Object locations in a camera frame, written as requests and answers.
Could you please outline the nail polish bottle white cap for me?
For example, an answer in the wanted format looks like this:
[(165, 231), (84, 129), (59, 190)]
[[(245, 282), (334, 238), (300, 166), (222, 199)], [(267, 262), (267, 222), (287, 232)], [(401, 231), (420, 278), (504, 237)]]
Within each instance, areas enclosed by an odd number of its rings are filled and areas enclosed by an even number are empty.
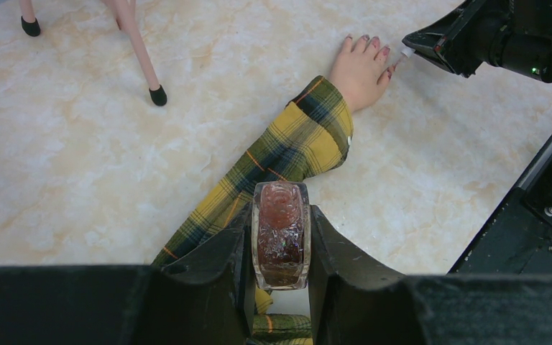
[(301, 290), (311, 264), (311, 205), (304, 183), (259, 183), (252, 201), (252, 262), (263, 290)]

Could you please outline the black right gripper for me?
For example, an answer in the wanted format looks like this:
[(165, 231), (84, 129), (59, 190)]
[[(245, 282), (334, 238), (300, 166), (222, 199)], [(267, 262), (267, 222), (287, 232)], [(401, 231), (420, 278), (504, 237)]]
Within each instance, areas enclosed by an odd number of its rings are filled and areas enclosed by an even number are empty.
[(402, 43), (446, 72), (465, 78), (486, 63), (502, 66), (511, 34), (508, 1), (463, 1), (433, 24), (407, 34)]

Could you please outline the mannequin hand painted nails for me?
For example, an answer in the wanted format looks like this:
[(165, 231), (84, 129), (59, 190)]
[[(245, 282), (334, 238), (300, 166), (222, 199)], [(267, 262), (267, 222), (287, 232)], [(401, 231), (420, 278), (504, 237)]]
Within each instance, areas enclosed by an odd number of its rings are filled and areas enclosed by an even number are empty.
[(348, 34), (336, 55), (328, 81), (342, 95), (351, 113), (374, 105), (384, 94), (396, 67), (388, 65), (389, 45), (367, 34)]

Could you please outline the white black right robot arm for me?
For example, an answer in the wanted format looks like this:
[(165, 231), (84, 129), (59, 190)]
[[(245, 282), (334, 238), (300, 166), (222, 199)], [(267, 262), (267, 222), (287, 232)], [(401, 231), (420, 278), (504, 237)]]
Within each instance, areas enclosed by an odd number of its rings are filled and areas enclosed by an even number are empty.
[(552, 83), (552, 0), (467, 0), (402, 43), (469, 78), (483, 63)]

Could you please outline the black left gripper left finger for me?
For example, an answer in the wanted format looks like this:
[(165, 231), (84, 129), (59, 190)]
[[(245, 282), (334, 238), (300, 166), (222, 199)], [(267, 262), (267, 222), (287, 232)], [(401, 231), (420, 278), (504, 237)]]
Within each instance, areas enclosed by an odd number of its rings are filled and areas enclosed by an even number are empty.
[(0, 267), (0, 344), (245, 344), (252, 209), (172, 264)]

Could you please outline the nail polish brush cap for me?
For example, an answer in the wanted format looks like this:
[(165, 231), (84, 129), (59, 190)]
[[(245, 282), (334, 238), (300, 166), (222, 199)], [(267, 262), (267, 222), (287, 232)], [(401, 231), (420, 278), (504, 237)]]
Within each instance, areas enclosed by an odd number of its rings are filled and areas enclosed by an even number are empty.
[(413, 48), (404, 47), (403, 49), (401, 49), (400, 57), (393, 64), (393, 68), (396, 69), (399, 65), (402, 65), (406, 60), (411, 58), (414, 53), (415, 50)]

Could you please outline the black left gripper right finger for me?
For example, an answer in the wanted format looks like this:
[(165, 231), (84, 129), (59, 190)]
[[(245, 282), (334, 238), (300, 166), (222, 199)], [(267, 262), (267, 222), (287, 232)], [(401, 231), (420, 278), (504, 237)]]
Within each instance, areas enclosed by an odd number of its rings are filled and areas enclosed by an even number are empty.
[(404, 275), (310, 209), (315, 344), (552, 344), (552, 275)]

